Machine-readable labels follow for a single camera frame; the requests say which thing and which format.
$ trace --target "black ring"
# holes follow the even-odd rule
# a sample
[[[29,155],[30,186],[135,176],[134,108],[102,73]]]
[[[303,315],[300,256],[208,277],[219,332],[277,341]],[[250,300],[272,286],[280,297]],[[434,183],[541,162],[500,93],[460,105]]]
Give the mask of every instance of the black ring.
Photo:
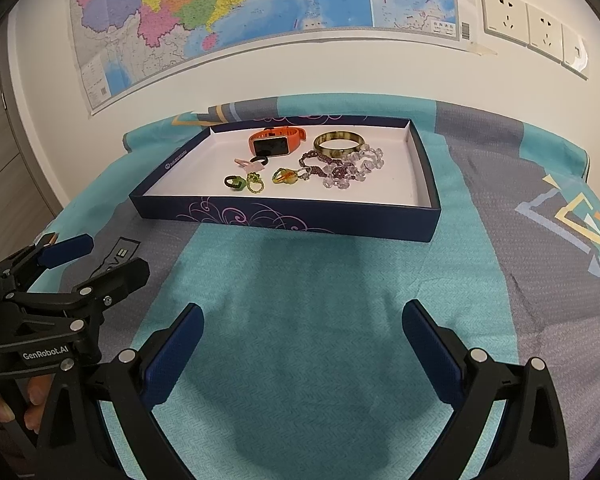
[[[230,187],[232,189],[239,189],[240,188],[240,184],[229,184],[229,181],[233,180],[234,178],[238,178],[238,176],[237,175],[226,176],[224,178],[224,185],[227,186],[227,187]]]
[[[266,166],[269,163],[269,158],[265,155],[256,155],[249,162],[256,162],[256,160],[259,160],[263,166]]]

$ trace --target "blue gripper pad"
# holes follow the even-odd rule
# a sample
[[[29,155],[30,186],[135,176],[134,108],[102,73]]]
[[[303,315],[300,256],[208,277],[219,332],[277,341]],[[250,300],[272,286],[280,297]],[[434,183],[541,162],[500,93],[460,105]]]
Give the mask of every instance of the blue gripper pad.
[[[205,316],[195,303],[189,303],[173,322],[168,338],[144,370],[142,403],[148,410],[169,398],[205,328]]]
[[[86,256],[93,250],[93,238],[80,235],[44,248],[38,255],[38,264],[53,269],[76,258]]]
[[[407,303],[402,311],[402,330],[438,398],[457,410],[464,403],[461,369],[423,310],[415,301]]]

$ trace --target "human hand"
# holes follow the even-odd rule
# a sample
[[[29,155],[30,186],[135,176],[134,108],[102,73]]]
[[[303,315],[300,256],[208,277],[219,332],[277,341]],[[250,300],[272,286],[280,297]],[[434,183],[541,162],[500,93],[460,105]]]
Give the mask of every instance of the human hand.
[[[30,406],[24,414],[24,423],[29,430],[36,433],[40,431],[42,414],[53,378],[53,375],[32,377],[27,384]],[[14,418],[13,411],[0,396],[0,422],[11,422]]]

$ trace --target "map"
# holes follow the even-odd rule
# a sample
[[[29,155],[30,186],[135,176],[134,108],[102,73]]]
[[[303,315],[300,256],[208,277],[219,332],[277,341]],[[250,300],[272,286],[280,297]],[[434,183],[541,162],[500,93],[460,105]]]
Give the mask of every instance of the map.
[[[378,28],[461,39],[458,0],[70,0],[70,15],[95,111],[166,69],[263,38]]]

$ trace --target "wall switch plate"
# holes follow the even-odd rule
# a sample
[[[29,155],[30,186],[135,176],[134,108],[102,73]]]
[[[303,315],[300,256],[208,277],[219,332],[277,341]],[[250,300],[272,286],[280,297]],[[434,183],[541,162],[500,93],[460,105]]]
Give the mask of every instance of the wall switch plate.
[[[564,50],[562,65],[587,79],[589,77],[587,44],[581,35],[565,24],[562,24],[562,49]]]
[[[529,48],[562,62],[562,23],[529,4],[526,4],[526,12],[529,17]]]
[[[525,3],[520,0],[482,0],[484,31],[515,41],[529,43],[528,18]]]

